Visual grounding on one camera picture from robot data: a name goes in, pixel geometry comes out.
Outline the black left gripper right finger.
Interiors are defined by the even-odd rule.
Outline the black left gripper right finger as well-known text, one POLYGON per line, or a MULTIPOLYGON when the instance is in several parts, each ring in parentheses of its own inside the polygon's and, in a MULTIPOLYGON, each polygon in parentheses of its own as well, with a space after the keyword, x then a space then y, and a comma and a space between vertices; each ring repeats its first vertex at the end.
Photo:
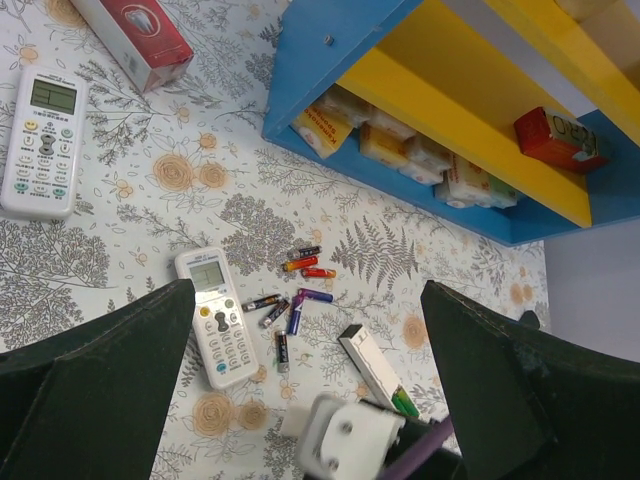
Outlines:
POLYGON ((636 479, 639 365, 435 281, 421 304, 467 479, 636 479))

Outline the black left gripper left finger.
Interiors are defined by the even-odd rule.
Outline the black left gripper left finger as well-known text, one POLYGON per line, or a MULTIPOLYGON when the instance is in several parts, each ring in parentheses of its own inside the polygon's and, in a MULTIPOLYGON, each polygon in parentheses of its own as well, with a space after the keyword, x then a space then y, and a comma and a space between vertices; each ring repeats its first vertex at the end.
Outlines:
POLYGON ((2 353, 2 478, 149 478, 194 310, 175 280, 2 353))

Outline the green battery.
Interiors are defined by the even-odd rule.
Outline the green battery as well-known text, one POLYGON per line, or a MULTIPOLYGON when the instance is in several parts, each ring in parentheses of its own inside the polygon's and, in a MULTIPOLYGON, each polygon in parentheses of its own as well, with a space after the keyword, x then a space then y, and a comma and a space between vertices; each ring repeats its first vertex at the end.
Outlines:
POLYGON ((401 385, 397 386, 394 390, 391 401, 399 412, 413 418, 420 417, 420 411, 401 385))

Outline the white slim remote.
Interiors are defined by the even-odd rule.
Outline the white slim remote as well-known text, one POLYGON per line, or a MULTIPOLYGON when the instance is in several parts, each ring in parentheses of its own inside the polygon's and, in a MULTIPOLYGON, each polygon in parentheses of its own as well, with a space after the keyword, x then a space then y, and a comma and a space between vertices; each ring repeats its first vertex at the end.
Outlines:
POLYGON ((404 385, 369 330, 363 324, 351 324, 340 334, 338 342, 363 377, 376 402, 401 413, 394 407, 391 396, 397 386, 404 388, 404 385))

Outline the black slim remote control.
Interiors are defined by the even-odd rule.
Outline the black slim remote control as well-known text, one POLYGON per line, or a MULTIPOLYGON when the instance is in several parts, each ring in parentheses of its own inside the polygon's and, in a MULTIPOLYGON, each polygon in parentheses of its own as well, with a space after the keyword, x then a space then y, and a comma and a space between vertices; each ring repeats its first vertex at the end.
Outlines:
POLYGON ((524 311, 519 319, 519 323, 535 330, 540 329, 539 318, 533 310, 524 311))

